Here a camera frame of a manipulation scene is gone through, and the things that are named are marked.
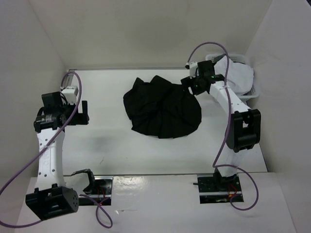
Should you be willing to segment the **black skirt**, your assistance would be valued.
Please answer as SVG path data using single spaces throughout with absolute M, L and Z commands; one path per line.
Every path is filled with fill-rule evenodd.
M 179 138 L 196 131 L 202 121 L 194 95 L 158 75 L 150 82 L 136 78 L 123 104 L 132 130 L 159 139 Z

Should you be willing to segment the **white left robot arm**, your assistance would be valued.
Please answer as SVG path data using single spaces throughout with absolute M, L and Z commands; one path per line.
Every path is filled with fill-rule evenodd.
M 81 100 L 77 87 L 43 94 L 43 107 L 37 113 L 34 128 L 39 142 L 38 176 L 33 193 L 25 197 L 26 205 L 42 221 L 76 213 L 79 196 L 96 190 L 90 169 L 75 171 L 66 183 L 63 173 L 65 127 L 87 125 L 87 101 Z

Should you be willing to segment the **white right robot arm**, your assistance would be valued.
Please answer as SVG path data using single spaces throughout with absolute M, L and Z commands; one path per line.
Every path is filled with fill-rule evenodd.
M 181 83 L 194 95 L 210 94 L 228 116 L 225 137 L 212 165 L 213 186 L 225 191 L 241 171 L 242 159 L 260 141 L 261 113 L 243 103 L 230 87 L 230 59 L 225 58 L 224 73 L 217 72 L 215 66 L 211 60 L 187 62 L 190 74 Z

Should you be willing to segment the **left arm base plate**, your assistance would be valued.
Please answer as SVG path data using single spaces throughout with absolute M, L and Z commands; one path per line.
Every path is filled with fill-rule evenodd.
M 84 188 L 82 194 L 79 196 L 80 206 L 95 205 L 91 200 L 83 195 L 87 195 L 102 206 L 110 206 L 112 199 L 112 176 L 95 176 L 95 183 L 92 187 Z

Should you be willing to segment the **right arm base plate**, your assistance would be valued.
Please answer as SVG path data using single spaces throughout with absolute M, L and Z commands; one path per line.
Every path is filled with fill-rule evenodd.
M 199 174 L 193 185 L 198 187 L 201 204 L 230 203 L 231 198 L 232 202 L 244 202 L 238 176 L 229 182 L 217 184 L 213 174 Z

